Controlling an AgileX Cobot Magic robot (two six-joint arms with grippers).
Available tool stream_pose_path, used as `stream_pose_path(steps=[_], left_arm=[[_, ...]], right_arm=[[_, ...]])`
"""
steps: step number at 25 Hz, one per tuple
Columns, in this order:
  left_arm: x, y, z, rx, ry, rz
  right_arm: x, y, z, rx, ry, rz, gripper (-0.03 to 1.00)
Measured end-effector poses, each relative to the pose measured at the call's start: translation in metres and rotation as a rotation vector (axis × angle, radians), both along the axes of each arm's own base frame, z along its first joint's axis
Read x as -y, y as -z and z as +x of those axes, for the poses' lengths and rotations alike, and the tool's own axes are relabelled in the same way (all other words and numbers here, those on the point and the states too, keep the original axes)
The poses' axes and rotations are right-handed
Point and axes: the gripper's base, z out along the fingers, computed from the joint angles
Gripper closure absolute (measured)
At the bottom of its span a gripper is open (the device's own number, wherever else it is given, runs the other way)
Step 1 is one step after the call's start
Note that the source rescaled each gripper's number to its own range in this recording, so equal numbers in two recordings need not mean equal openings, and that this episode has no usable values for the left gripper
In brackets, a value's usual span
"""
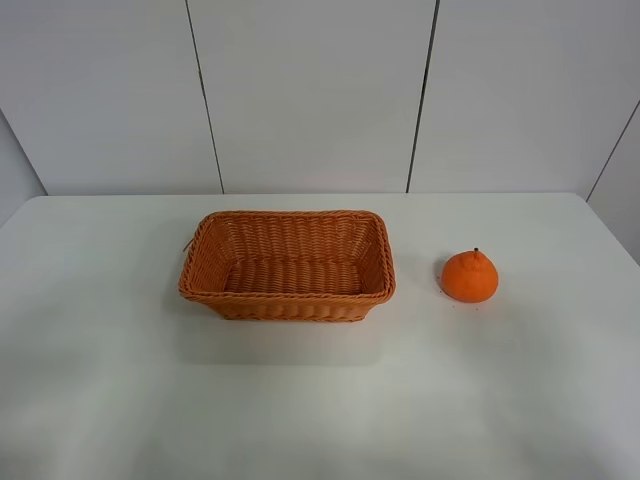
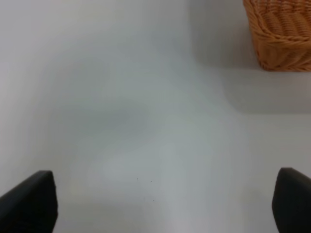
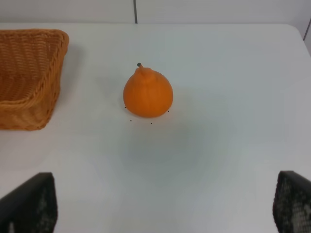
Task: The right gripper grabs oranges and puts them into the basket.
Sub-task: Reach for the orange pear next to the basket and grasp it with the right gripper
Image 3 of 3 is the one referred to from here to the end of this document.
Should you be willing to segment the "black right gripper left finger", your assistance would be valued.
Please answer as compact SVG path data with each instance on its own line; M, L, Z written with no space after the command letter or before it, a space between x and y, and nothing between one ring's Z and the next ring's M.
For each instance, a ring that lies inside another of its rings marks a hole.
M0 199L2 233L52 233L58 219L51 172L34 175Z

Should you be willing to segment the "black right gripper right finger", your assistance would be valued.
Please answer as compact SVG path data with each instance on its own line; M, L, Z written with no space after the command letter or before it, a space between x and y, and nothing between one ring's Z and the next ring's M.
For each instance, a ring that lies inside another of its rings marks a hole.
M294 171L280 171L273 202L279 233L311 231L311 182Z

